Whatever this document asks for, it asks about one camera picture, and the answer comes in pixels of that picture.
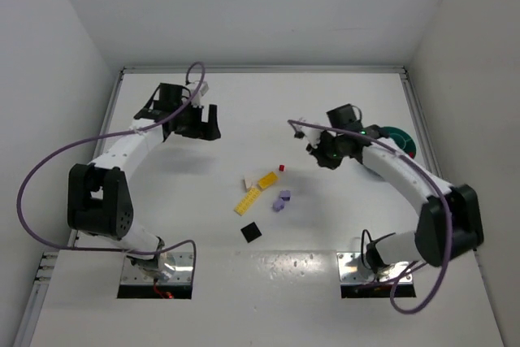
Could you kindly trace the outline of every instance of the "purple block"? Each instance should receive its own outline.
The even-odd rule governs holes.
[[[280,211],[283,208],[285,208],[285,201],[283,199],[278,198],[276,201],[273,202],[274,211]]]
[[[284,201],[290,201],[291,192],[289,190],[282,190],[279,192],[279,197],[282,198]]]

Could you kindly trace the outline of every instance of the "green ring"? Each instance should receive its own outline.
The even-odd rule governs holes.
[[[399,148],[401,148],[411,158],[415,158],[415,156],[417,155],[417,146],[415,145],[414,140],[412,140],[410,134],[408,134],[402,129],[394,128],[392,126],[383,126],[382,129],[388,133],[390,138],[392,138],[396,142]]]

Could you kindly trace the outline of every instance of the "yellow block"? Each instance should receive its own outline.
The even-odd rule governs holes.
[[[252,187],[250,191],[247,192],[245,197],[236,205],[235,212],[239,215],[244,215],[244,213],[253,205],[253,202],[257,200],[260,196],[261,192],[256,187]]]
[[[260,186],[260,189],[265,190],[274,184],[277,180],[278,176],[276,176],[276,174],[271,171],[258,181],[258,186]]]

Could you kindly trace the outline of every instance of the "black square tile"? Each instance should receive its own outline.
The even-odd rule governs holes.
[[[256,223],[250,223],[247,227],[243,227],[241,231],[248,243],[258,239],[262,235]]]

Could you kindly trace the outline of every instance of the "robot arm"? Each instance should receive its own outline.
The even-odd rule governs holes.
[[[363,127],[353,108],[354,106],[345,105],[328,111],[327,116],[332,127],[379,139],[399,150],[395,142],[379,126]],[[391,233],[372,241],[366,247],[366,264],[374,274],[401,261],[424,261],[434,267],[441,265],[446,240],[444,210],[437,194],[432,192],[431,187],[406,162],[406,159],[411,160],[409,156],[394,154],[380,145],[344,134],[333,136],[327,131],[297,125],[294,129],[295,137],[307,138],[307,151],[316,157],[320,167],[336,169],[343,157],[355,158],[360,164],[382,176],[415,209],[418,215],[415,231]],[[466,184],[455,187],[424,171],[445,195],[453,214],[453,245],[450,259],[481,245],[483,228],[475,191]]]
[[[134,116],[133,134],[121,137],[104,154],[89,164],[76,164],[69,172],[67,221],[70,228],[100,236],[128,251],[154,252],[163,240],[147,232],[133,216],[128,181],[157,145],[172,133],[183,137],[213,141],[220,138],[217,106],[209,106],[208,121],[202,122],[201,97],[208,90],[206,82],[197,96],[172,121],[142,132],[139,129],[168,117],[182,105],[181,85],[161,83],[152,97]],[[132,262],[144,271],[160,268],[159,256],[131,254]]]

